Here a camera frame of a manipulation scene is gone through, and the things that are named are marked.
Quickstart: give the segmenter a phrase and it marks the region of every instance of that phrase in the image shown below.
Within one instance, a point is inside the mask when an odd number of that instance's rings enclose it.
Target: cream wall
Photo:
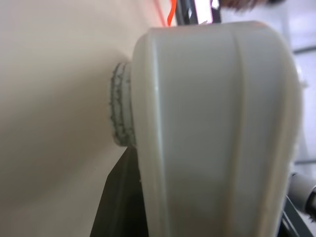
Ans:
[[[124,149],[107,80],[169,0],[0,1],[0,236],[87,237]]]

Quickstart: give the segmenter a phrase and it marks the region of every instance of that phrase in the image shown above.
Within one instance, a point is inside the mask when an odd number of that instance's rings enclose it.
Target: white surface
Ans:
[[[0,2],[1,237],[89,236],[124,151],[107,80],[161,24],[155,0]]]
[[[280,37],[258,23],[151,30],[131,83],[151,237],[274,236],[301,112]]]
[[[282,33],[293,49],[316,45],[316,1],[287,0],[274,7],[257,7],[252,11],[222,9],[223,22],[257,20]]]
[[[307,158],[316,159],[316,51],[300,54],[295,58],[297,64],[302,68],[304,79],[308,85],[304,89],[303,116],[303,131],[309,155]],[[306,174],[316,178],[315,165],[302,165],[300,168],[309,169],[310,171],[307,171]]]

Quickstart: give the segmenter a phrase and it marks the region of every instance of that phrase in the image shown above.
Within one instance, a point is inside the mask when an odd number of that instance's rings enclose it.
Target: plastic casing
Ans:
[[[152,29],[131,97],[150,237],[273,237],[301,117],[290,50],[259,22]]]

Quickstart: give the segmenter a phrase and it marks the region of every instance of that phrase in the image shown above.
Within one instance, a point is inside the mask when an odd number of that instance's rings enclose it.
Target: red wire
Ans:
[[[171,26],[171,21],[174,16],[174,13],[176,12],[176,7],[177,7],[177,0],[170,0],[170,1],[171,1],[171,10],[167,18],[168,26]]]

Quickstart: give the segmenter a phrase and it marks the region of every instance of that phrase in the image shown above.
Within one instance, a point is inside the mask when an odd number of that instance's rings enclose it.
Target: black plastic part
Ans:
[[[301,164],[315,164],[316,159],[304,159],[304,160],[297,160],[294,162],[295,165],[301,165]]]
[[[137,152],[127,148],[110,172],[90,237],[147,237]]]
[[[304,54],[304,53],[309,53],[309,52],[313,52],[313,51],[316,51],[316,45],[311,45],[311,46],[308,46],[308,47],[296,49],[296,50],[293,51],[293,53],[295,55],[298,55],[298,54]]]
[[[287,196],[281,226],[286,229],[289,237],[313,237],[313,234]]]
[[[221,23],[221,7],[211,9],[213,23]],[[198,15],[194,0],[177,0],[176,19],[178,26],[197,25]]]

